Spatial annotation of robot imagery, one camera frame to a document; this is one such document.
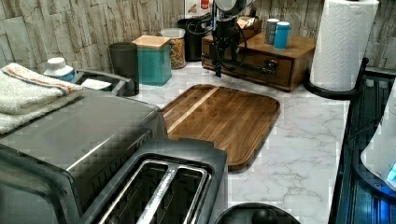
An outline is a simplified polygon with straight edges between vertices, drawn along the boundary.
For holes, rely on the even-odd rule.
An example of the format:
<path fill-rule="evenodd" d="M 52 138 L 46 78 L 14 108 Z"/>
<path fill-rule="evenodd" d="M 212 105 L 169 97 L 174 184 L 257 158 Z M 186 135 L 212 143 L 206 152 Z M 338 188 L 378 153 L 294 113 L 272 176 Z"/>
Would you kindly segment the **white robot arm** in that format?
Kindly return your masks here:
<path fill-rule="evenodd" d="M 341 163 L 340 146 L 349 139 L 341 132 L 350 121 L 361 120 L 348 117 L 347 113 L 357 110 L 366 115 L 368 110 L 356 105 L 359 97 L 369 93 L 373 83 L 364 84 L 362 79 L 370 74 L 366 69 L 368 60 L 361 59 L 352 69 L 352 81 L 347 91 L 329 91 L 314 84 L 310 70 L 319 56 L 316 40 L 289 34 L 289 25 L 281 22 L 274 29 L 275 42 L 266 45 L 267 54 L 291 58 L 292 66 L 303 71 L 302 82 L 306 93 L 294 91 L 282 99 L 283 117 L 276 123 L 270 137 L 270 148 L 282 147 L 293 153 L 295 161 L 309 161 L 306 168 L 314 172 L 318 164 L 335 167 Z M 369 143 L 352 151 L 352 165 L 363 182 L 387 194 L 395 192 L 395 93 L 386 101 L 386 107 L 377 119 L 369 124 L 374 133 Z"/>

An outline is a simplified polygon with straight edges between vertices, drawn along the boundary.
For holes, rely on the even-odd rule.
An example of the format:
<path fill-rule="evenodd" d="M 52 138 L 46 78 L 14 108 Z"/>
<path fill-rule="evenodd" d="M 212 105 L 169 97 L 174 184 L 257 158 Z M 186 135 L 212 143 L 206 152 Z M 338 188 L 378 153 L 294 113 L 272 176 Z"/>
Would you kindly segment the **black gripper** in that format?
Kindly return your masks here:
<path fill-rule="evenodd" d="M 213 42 L 209 45 L 209 58 L 214 60 L 214 71 L 216 77 L 221 77 L 221 62 L 229 53 L 233 61 L 237 60 L 240 32 L 236 18 L 216 22 L 216 30 L 212 35 Z"/>

